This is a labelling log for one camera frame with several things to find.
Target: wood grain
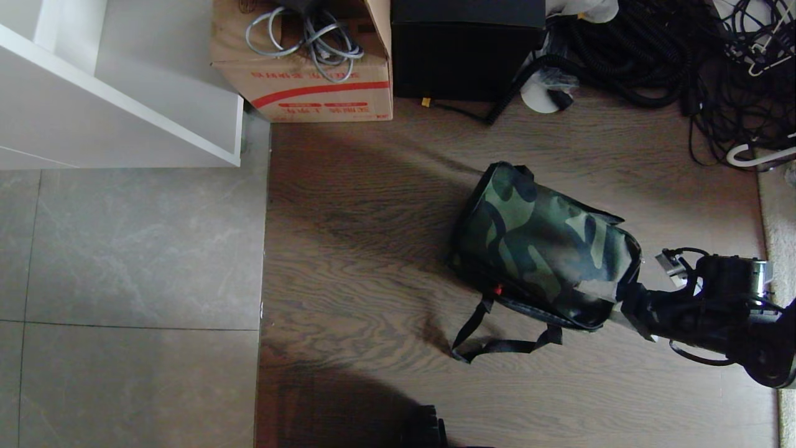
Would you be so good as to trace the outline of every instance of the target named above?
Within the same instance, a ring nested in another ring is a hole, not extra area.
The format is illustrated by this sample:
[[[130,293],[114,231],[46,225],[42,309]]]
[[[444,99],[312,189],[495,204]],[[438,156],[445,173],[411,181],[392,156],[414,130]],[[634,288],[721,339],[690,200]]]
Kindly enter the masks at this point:
[[[672,288],[653,260],[663,247],[759,256],[755,177],[698,167],[687,138],[674,107],[586,89],[552,116],[515,101],[492,128],[411,100],[388,123],[275,125],[259,446],[396,446],[415,403],[436,404],[462,446],[775,446],[774,393],[741,367],[691,363],[618,325],[532,356],[446,354],[478,303],[443,265],[447,235],[497,160],[623,216],[649,288]],[[497,307],[477,336],[543,329]]]

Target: bag strap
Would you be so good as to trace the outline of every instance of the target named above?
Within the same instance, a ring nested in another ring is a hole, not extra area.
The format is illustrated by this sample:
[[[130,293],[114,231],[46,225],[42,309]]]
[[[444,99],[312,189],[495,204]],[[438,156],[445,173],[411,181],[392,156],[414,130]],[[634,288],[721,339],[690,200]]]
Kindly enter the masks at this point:
[[[547,329],[539,335],[539,339],[535,342],[528,340],[493,339],[471,352],[459,353],[456,348],[467,340],[467,338],[475,332],[476,328],[481,325],[484,316],[492,311],[492,305],[494,305],[494,293],[484,293],[481,298],[481,303],[478,304],[473,315],[470,316],[470,319],[464,324],[462,329],[458,331],[456,340],[454,340],[453,345],[451,345],[451,355],[454,358],[470,364],[476,356],[485,353],[530,353],[547,344],[561,345],[561,327],[548,324]]]

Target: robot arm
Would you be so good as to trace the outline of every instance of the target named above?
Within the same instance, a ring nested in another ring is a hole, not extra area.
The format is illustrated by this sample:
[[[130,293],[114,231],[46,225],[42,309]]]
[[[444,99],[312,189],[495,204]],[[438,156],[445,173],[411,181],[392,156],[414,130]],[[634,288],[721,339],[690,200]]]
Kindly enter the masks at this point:
[[[695,267],[684,252],[702,255]],[[768,264],[756,258],[723,257],[694,248],[664,250],[658,261],[676,284],[674,292],[648,291],[640,283],[621,286],[622,314],[646,337],[669,339],[678,354],[703,364],[740,364],[758,383],[794,386],[796,300],[780,308],[768,300]],[[726,356],[707,360],[676,342]]]

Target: floor tile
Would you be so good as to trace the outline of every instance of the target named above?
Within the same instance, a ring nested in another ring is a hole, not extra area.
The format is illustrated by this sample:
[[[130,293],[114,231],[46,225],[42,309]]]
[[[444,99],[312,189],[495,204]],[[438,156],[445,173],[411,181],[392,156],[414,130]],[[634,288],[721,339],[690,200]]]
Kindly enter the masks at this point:
[[[0,171],[0,319],[25,314],[39,170]]]
[[[248,135],[239,169],[44,172],[27,319],[257,329],[267,127]]]
[[[257,332],[28,324],[20,448],[251,448]]]
[[[0,322],[0,446],[17,446],[22,324]]]

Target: black strap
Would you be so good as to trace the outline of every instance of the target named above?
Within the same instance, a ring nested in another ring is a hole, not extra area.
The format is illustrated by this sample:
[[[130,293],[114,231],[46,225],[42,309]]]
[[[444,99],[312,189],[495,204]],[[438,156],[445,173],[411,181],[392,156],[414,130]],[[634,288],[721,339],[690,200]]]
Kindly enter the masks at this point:
[[[548,324],[547,329],[539,335],[539,339],[537,339],[536,342],[528,340],[494,339],[484,344],[483,347],[477,348],[471,352],[459,353],[456,348],[467,340],[467,338],[475,332],[476,328],[481,325],[484,316],[492,311],[493,304],[494,295],[484,294],[481,303],[478,304],[473,315],[470,316],[470,319],[464,324],[462,329],[459,330],[458,335],[456,335],[456,340],[454,340],[451,346],[451,354],[454,358],[470,364],[476,356],[485,353],[530,353],[547,344],[561,345],[561,327]]]
[[[701,357],[699,357],[697,355],[692,355],[691,353],[688,353],[687,351],[685,351],[682,348],[678,347],[677,344],[675,344],[674,340],[672,340],[672,339],[669,340],[669,346],[678,355],[686,358],[687,360],[696,361],[699,364],[706,364],[708,366],[723,367],[723,366],[732,366],[733,364],[736,363],[735,361],[731,361],[731,360],[708,360],[706,358],[701,358]]]

